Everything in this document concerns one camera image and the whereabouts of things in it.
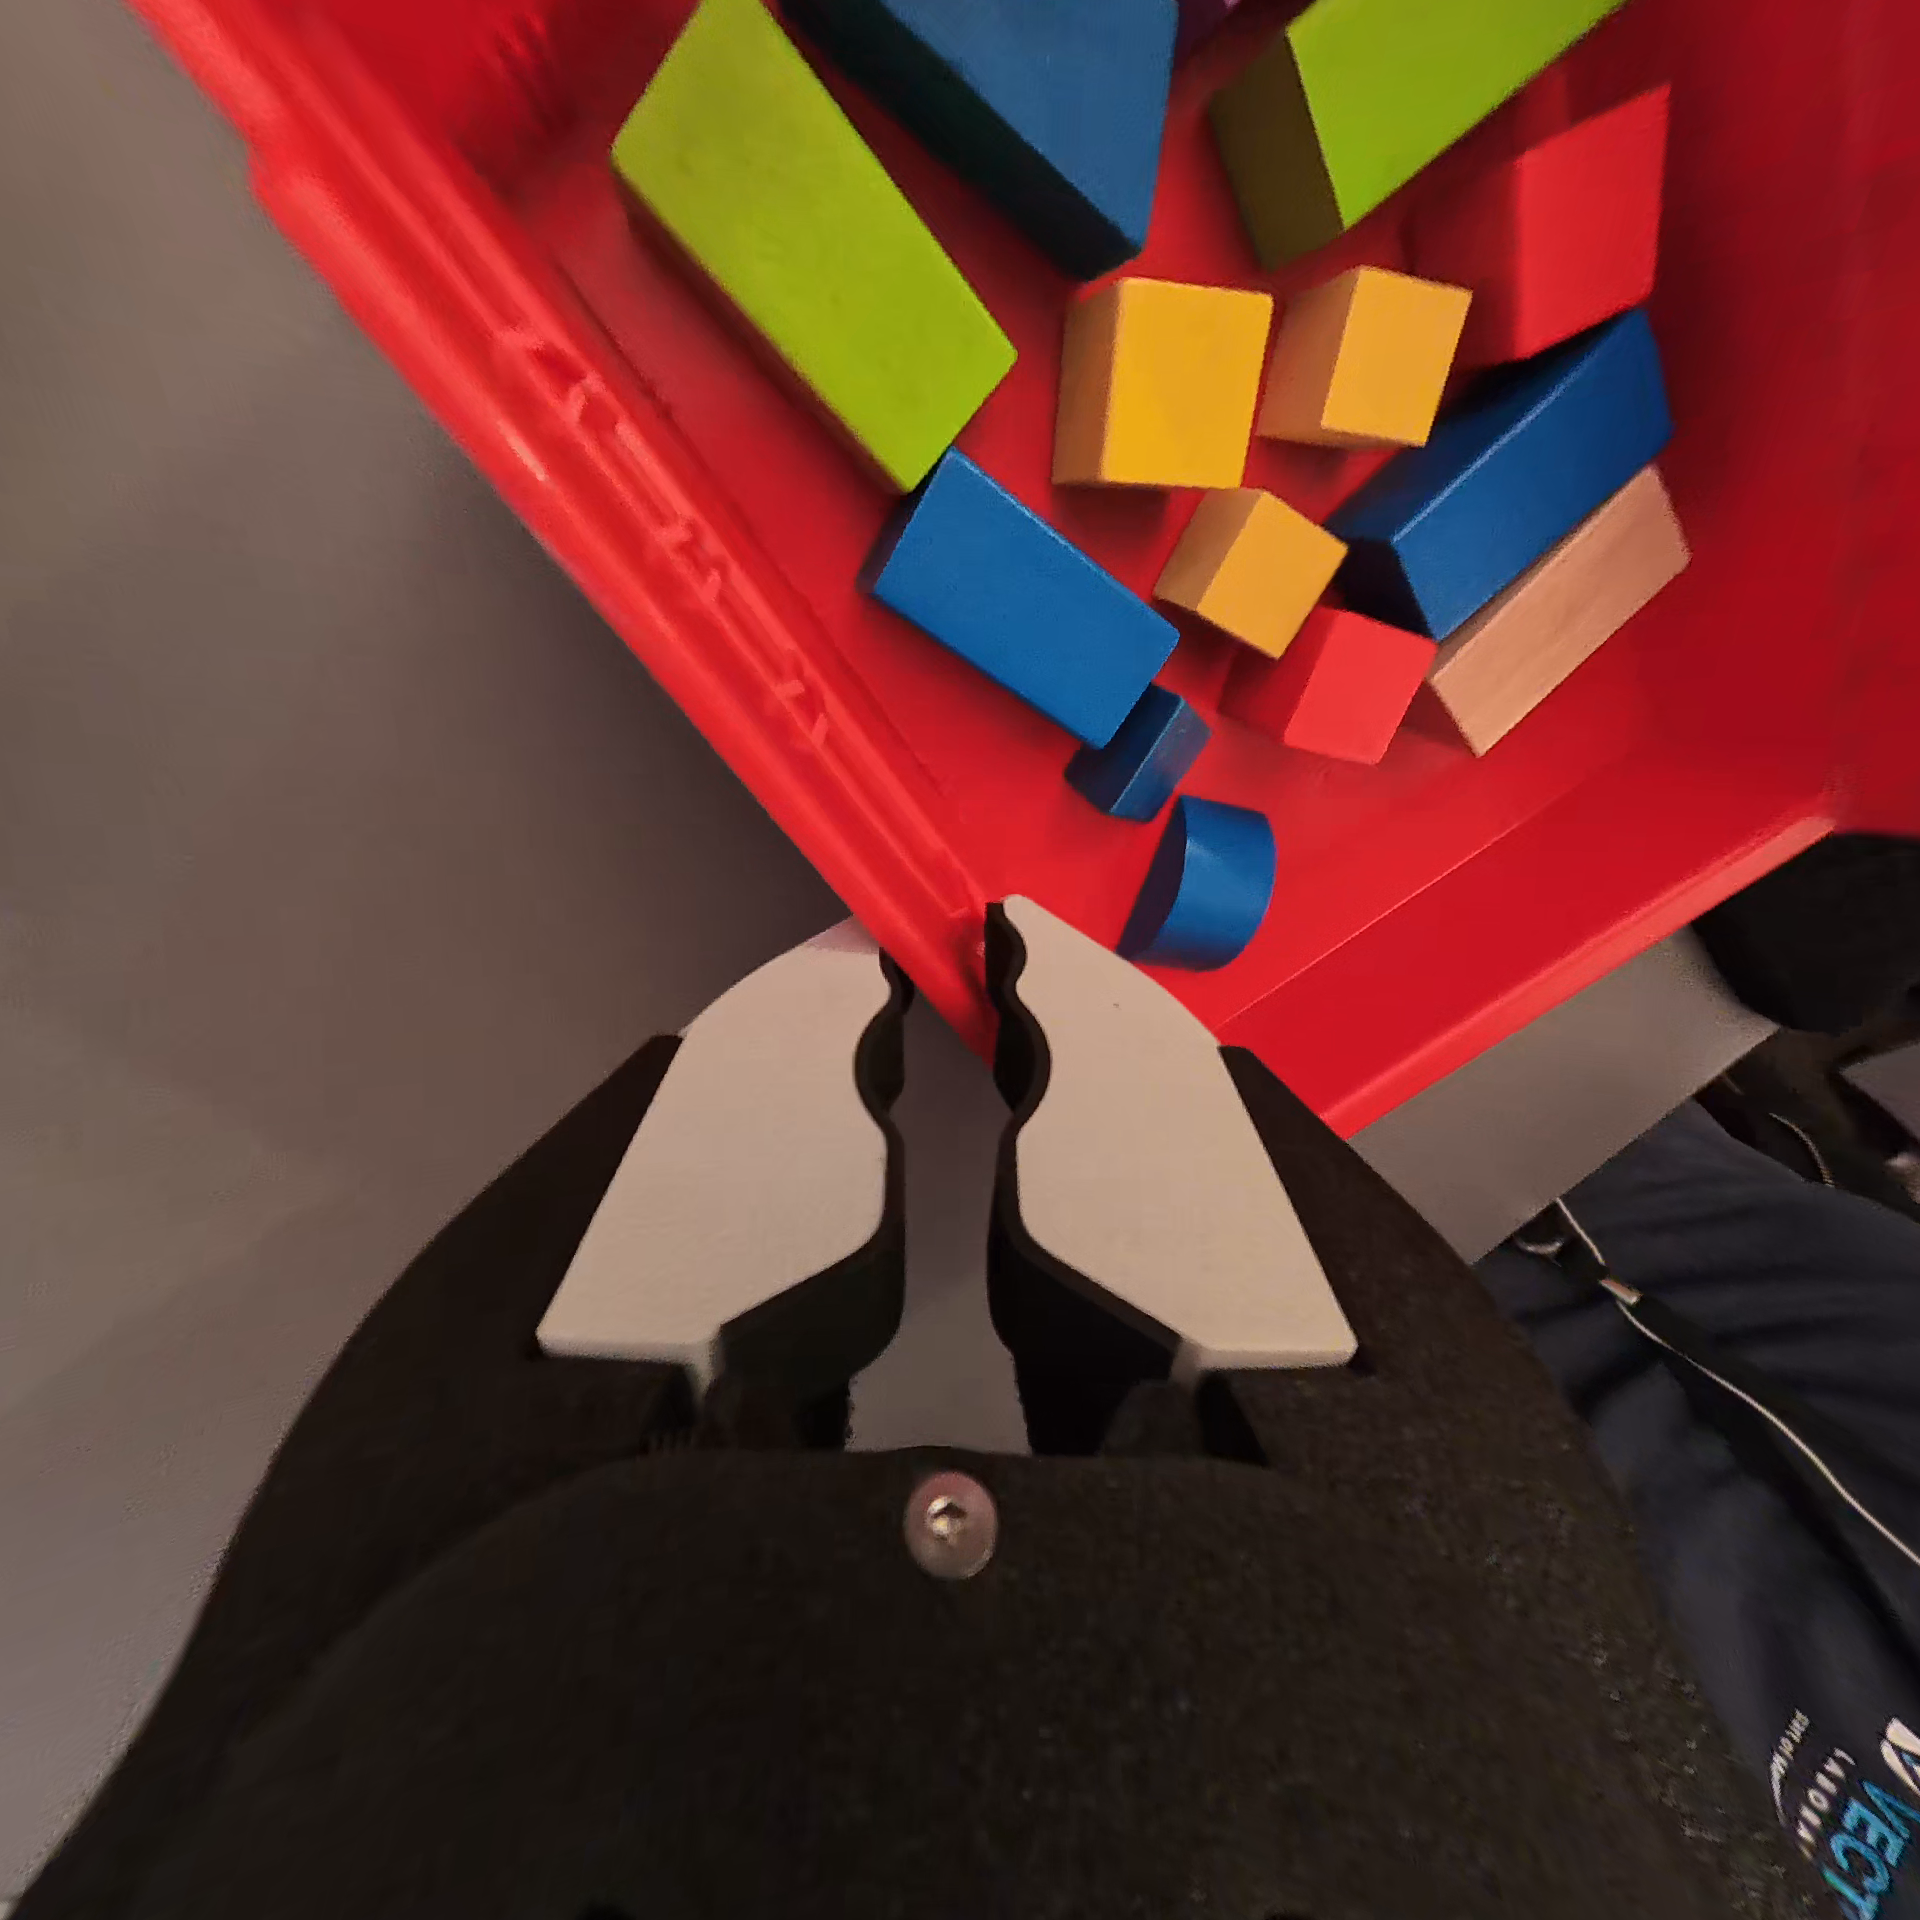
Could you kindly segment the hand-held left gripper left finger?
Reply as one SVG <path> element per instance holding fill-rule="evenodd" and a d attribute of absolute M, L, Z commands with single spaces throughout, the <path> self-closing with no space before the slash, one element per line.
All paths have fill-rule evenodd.
<path fill-rule="evenodd" d="M 911 982 L 843 920 L 671 1043 L 558 1286 L 550 1361 L 645 1361 L 697 1394 L 838 1394 L 906 1304 Z"/>

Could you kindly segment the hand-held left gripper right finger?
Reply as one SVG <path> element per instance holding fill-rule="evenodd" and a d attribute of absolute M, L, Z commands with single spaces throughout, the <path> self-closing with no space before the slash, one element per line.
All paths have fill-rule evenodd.
<path fill-rule="evenodd" d="M 1158 982 L 1036 898 L 990 907 L 992 1313 L 1138 1370 L 1310 1370 L 1360 1340 L 1226 1053 Z"/>

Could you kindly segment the blue wooden cylinder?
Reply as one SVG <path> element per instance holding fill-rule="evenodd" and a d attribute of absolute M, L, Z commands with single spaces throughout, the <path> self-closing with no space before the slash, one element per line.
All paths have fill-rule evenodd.
<path fill-rule="evenodd" d="M 1138 967 L 1218 974 L 1266 920 L 1275 829 L 1257 808 L 1181 792 L 1116 937 Z"/>

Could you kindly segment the red plastic bin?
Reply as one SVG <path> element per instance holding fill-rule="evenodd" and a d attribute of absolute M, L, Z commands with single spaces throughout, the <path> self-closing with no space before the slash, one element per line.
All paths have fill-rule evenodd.
<path fill-rule="evenodd" d="M 137 4 L 252 191 L 791 843 L 990 1053 L 985 902 L 1113 939 L 1157 836 L 1074 738 L 855 588 L 890 493 L 645 226 L 613 136 L 688 4 Z M 1915 836 L 1915 4 L 1623 4 L 1336 248 L 1261 273 L 1181 70 L 1138 273 L 1406 260 L 1503 153 L 1666 82 L 1648 328 L 1693 566 L 1487 757 L 1412 706 L 1378 764 L 1212 727 L 1271 914 L 1207 1027 L 1360 1129 L 1823 830 Z"/>

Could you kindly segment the red wooden cube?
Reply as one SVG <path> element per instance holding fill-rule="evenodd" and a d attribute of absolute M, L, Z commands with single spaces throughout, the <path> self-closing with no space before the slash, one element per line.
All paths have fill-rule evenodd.
<path fill-rule="evenodd" d="M 1315 606 L 1279 658 L 1229 669 L 1218 715 L 1294 754 L 1378 764 L 1438 654 L 1430 635 Z"/>

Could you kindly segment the yellow wooden cube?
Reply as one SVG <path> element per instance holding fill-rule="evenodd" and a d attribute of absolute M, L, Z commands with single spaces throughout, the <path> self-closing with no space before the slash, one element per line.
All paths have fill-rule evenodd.
<path fill-rule="evenodd" d="M 1378 267 L 1356 267 L 1283 299 L 1257 438 L 1322 447 L 1420 447 L 1469 311 L 1469 287 Z"/>
<path fill-rule="evenodd" d="M 1239 489 L 1271 322 L 1266 290 L 1142 273 L 1074 299 L 1050 484 Z"/>
<path fill-rule="evenodd" d="M 1345 540 L 1279 493 L 1207 489 L 1157 578 L 1157 601 L 1279 661 L 1345 563 Z"/>

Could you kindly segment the tan wooden block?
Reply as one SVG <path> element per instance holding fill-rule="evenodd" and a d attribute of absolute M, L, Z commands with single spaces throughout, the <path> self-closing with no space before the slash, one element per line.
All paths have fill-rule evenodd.
<path fill-rule="evenodd" d="M 1444 642 L 1426 684 L 1458 743 L 1487 757 L 1689 566 L 1693 545 L 1648 463 Z"/>

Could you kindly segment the small blue wooden block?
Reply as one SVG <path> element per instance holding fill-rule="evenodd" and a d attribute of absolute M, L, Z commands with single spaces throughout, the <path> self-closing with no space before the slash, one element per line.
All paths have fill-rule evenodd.
<path fill-rule="evenodd" d="M 1389 456 L 1327 529 L 1345 545 L 1341 606 L 1453 635 L 1669 439 L 1646 308 L 1501 364 L 1420 447 Z"/>

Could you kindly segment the red wooden block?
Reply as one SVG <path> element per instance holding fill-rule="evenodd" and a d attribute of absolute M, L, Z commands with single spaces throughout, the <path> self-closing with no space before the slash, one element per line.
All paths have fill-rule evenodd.
<path fill-rule="evenodd" d="M 1654 297 L 1666 122 L 1669 87 L 1660 82 L 1412 212 L 1412 273 L 1470 297 L 1458 375 L 1565 345 Z"/>

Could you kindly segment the small green wooden block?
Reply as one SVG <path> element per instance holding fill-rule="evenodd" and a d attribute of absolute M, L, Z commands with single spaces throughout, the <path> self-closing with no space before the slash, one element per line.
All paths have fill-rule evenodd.
<path fill-rule="evenodd" d="M 1264 273 L 1336 245 L 1617 0 L 1317 0 L 1211 95 Z"/>

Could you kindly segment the dark teal triangular block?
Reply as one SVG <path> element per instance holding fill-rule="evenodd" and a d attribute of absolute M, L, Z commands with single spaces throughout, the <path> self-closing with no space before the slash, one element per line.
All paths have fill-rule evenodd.
<path fill-rule="evenodd" d="M 1067 757 L 1062 783 L 1105 818 L 1150 823 L 1211 738 L 1211 717 L 1184 696 L 1149 684 L 1109 743 Z"/>

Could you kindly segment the person's dark navy shirt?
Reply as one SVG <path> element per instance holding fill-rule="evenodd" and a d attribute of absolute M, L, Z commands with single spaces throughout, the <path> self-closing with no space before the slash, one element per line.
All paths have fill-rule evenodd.
<path fill-rule="evenodd" d="M 1475 1264 L 1829 1916 L 1920 1912 L 1920 1230 L 1701 1101 Z"/>

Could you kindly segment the long green wooden block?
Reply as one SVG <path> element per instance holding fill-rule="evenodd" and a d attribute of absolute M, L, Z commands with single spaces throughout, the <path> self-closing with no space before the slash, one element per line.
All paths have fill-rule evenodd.
<path fill-rule="evenodd" d="M 1017 360 L 766 4 L 694 4 L 613 174 L 899 493 Z"/>

